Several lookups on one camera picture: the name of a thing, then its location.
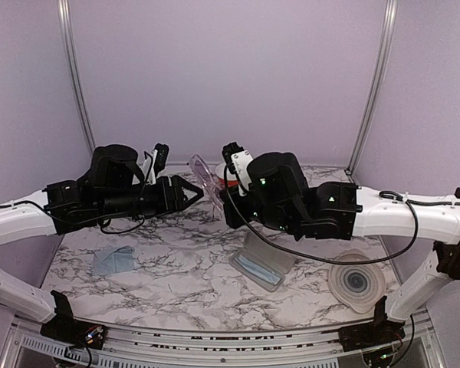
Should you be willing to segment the light blue cleaning cloth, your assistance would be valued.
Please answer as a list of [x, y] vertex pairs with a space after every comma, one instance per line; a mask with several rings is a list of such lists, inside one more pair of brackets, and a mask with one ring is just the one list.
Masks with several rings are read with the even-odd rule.
[[237, 258], [237, 263], [249, 274], [258, 278], [261, 281], [267, 282], [272, 285], [277, 285], [281, 281], [281, 276], [274, 270], [269, 270], [253, 261], [245, 258]]

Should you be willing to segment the pink hard glasses case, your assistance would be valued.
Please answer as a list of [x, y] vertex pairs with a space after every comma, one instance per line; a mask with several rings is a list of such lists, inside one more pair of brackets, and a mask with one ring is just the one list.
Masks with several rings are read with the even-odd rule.
[[[239, 257], [245, 257], [269, 270], [276, 271], [281, 276], [281, 281], [277, 285], [272, 285], [259, 280], [237, 263], [237, 258]], [[230, 257], [229, 264], [260, 288], [268, 292], [275, 292], [283, 284], [285, 276], [293, 268], [295, 261], [296, 258], [293, 255], [276, 249], [262, 241], [254, 233], [247, 232], [244, 237], [243, 246]]]

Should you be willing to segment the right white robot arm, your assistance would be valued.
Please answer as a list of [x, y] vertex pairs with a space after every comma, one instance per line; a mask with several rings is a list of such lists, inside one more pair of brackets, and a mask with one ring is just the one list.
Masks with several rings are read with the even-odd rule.
[[344, 351], [359, 350], [404, 336], [406, 321], [446, 284], [460, 280], [460, 188], [441, 197], [378, 191], [349, 182], [311, 187], [293, 153], [258, 157], [241, 146], [227, 145], [223, 173], [236, 186], [220, 192], [230, 228], [255, 223], [296, 240], [342, 239], [371, 235], [430, 239], [433, 249], [400, 288], [381, 297], [368, 323], [343, 327]]

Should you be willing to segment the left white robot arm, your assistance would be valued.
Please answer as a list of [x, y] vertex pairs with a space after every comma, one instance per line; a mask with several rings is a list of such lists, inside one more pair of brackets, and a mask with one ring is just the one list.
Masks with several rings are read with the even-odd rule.
[[[161, 176], [169, 147], [158, 143], [142, 165], [135, 149], [95, 148], [90, 168], [76, 180], [56, 182], [0, 205], [0, 246], [19, 240], [105, 228], [113, 219], [144, 221], [182, 212], [204, 196], [180, 176]], [[43, 335], [74, 341], [85, 325], [74, 318], [67, 296], [43, 291], [0, 269], [0, 304], [41, 323]]]

